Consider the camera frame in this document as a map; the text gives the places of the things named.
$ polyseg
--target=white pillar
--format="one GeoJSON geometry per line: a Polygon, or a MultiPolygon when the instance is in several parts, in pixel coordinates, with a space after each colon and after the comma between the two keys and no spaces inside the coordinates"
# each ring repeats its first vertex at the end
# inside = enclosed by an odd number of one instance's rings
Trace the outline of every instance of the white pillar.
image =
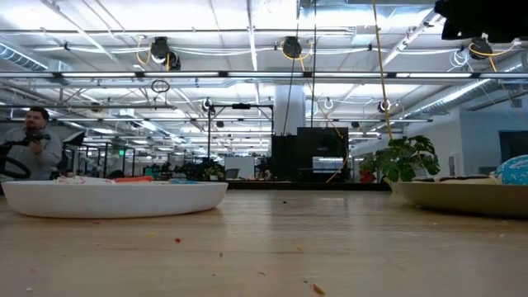
{"type": "Polygon", "coordinates": [[[306,122],[305,100],[304,86],[291,86],[291,91],[290,85],[275,86],[275,101],[273,103],[275,135],[297,135],[297,128],[304,127],[306,122]]]}

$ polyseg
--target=chair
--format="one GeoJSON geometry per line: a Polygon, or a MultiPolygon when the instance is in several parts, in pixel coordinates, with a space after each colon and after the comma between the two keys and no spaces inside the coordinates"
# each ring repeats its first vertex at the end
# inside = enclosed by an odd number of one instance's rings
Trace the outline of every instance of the chair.
{"type": "Polygon", "coordinates": [[[231,168],[225,170],[225,179],[237,179],[238,178],[238,172],[240,169],[238,168],[231,168]]]}

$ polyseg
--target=black cable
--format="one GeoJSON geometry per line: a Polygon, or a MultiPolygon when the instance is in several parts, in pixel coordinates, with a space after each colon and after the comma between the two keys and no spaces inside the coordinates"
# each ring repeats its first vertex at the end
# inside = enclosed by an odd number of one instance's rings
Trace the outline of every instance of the black cable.
{"type": "Polygon", "coordinates": [[[313,0],[313,69],[312,69],[312,117],[310,128],[314,127],[314,101],[315,101],[315,59],[317,58],[317,0],[313,0]]]}
{"type": "MultiPolygon", "coordinates": [[[[297,1],[297,29],[295,30],[295,40],[299,39],[299,14],[300,14],[300,3],[299,1],[297,1]]],[[[288,123],[288,112],[290,111],[291,87],[294,84],[294,69],[295,69],[295,59],[292,59],[291,60],[290,90],[288,91],[288,103],[286,104],[286,117],[284,118],[284,127],[282,128],[282,136],[285,136],[286,124],[288,123]]]]}

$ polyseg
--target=white plate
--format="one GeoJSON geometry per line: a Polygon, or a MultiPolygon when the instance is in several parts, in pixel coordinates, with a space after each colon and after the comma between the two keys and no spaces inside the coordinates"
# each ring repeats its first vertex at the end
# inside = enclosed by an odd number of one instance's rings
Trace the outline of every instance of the white plate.
{"type": "Polygon", "coordinates": [[[224,199],[228,184],[58,185],[53,181],[10,181],[2,188],[17,212],[51,218],[136,218],[209,210],[224,199]]]}
{"type": "Polygon", "coordinates": [[[528,186],[448,182],[395,182],[414,205],[435,210],[528,218],[528,186]]]}

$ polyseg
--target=wooden table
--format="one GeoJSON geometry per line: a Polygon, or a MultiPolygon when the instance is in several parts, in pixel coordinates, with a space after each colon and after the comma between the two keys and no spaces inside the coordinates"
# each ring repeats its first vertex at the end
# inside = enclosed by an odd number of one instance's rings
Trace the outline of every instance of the wooden table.
{"type": "Polygon", "coordinates": [[[1,199],[0,296],[527,296],[527,222],[388,198],[229,191],[200,214],[101,221],[1,199]]]}

